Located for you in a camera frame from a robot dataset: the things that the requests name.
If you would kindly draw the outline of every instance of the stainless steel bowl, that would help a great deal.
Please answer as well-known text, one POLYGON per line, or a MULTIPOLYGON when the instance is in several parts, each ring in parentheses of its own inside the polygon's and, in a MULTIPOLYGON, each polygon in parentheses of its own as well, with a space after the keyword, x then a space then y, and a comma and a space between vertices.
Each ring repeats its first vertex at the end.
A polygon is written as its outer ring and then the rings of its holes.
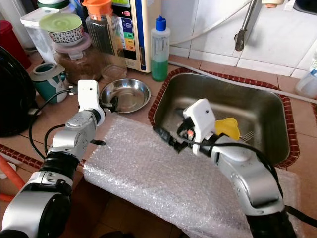
POLYGON ((107 84, 100 94, 103 103, 110 103, 114 97, 118 99, 118 113, 132 113, 148 103, 151 92, 145 83, 133 78, 123 78, 107 84))

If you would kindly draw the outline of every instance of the countertop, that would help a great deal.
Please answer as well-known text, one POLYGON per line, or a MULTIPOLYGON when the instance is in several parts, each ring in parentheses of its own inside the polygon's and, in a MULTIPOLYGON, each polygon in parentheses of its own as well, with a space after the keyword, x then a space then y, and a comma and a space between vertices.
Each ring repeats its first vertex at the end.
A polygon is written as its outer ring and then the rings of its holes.
MULTIPOLYGON (((33 62, 39 62, 38 56, 34 55, 31 59, 33 62)), ((281 90, 294 93, 294 86, 299 79, 291 78, 281 75, 269 74, 259 71, 253 71, 243 68, 237 68, 227 65, 215 64, 204 62, 196 59, 183 58, 178 56, 170 56, 171 61, 186 64, 188 66, 199 68, 201 70, 213 71, 218 73, 225 73, 229 75, 250 78, 258 81, 264 81, 278 86, 281 90)), ((176 66, 169 65, 168 70, 172 71, 176 69, 176 66)), ((135 70, 129 69, 127 72, 127 78, 136 78, 145 82, 151 90, 151 98, 148 104, 141 110, 123 115, 127 118, 140 121, 142 123, 150 124, 148 120, 148 111, 152 106, 152 103, 159 92, 162 82, 155 82, 151 79, 151 74, 141 73, 135 70)), ((100 90, 106 85, 104 80, 99 81, 100 90)), ((36 101, 41 105, 44 101, 40 96, 37 96, 36 101)), ((288 171, 294 172, 299 176, 300 180, 300 194, 301 194, 301 207, 300 210, 309 216, 317 218, 317 122, 313 112, 313 107, 310 103, 306 103, 300 100, 291 99, 293 117, 295 122, 295 129, 297 133, 297 139, 300 147, 300 156, 298 160, 287 168, 288 171)), ((78 102, 76 96, 67 96, 67 98, 56 105, 47 105, 42 114, 36 120, 33 126, 33 138, 36 146, 44 153, 43 143, 44 135, 46 131, 52 126, 58 124, 64 124, 68 119, 78 112, 78 102)), ((54 133, 49 137, 49 144, 52 141, 54 133)), ((102 139, 101 132, 97 132, 96 139, 102 139)), ((32 149, 28 139, 28 132, 24 131, 20 135, 0 138, 0 144, 7 146, 13 150, 16 150, 22 154, 41 160, 41 158, 32 149)), ((84 159, 88 159, 90 153, 96 148, 95 145, 89 145, 88 151, 84 156, 84 159)), ((36 169, 30 166, 21 165, 23 168, 18 168, 19 173, 23 174, 25 180, 36 169)), ((0 180, 1 191, 10 191, 10 194, 15 194, 16 191, 10 188, 10 183, 4 179, 0 180)), ((317 229, 304 224, 304 231, 308 238, 317 237, 317 229)))

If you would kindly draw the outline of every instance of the white bottle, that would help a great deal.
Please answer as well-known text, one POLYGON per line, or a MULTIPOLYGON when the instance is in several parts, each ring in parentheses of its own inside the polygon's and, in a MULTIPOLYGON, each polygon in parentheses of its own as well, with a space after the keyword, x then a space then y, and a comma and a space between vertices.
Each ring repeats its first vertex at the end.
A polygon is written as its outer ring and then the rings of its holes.
POLYGON ((309 73, 296 84, 295 91, 297 94, 304 97, 317 97, 317 49, 309 73))
POLYGON ((169 36, 166 19, 159 16, 151 30, 151 75, 158 82, 166 80, 168 74, 169 36))

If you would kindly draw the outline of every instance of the ceramic bowl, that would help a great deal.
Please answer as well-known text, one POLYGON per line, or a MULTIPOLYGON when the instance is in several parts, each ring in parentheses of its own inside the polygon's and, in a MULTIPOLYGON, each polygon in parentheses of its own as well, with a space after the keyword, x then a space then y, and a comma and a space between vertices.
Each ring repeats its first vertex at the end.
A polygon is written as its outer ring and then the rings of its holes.
POLYGON ((48 31, 51 39, 63 46, 74 46, 81 42, 84 36, 84 27, 80 25, 74 30, 65 32, 50 32, 48 31))

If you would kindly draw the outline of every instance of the glass jar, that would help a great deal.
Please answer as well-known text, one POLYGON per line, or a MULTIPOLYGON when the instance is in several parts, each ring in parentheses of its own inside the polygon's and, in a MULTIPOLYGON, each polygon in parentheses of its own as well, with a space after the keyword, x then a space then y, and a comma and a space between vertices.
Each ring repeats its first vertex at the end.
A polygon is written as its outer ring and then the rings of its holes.
POLYGON ((66 79, 71 84, 77 84, 80 79, 99 80, 103 62, 100 61, 101 53, 92 46, 91 38, 87 33, 83 40, 75 46, 62 46, 53 44, 56 62, 66 71, 66 79))
POLYGON ((86 19, 93 46, 103 55, 102 77, 107 83, 125 78, 127 67, 120 37, 119 18, 112 14, 111 1, 85 0, 86 19))

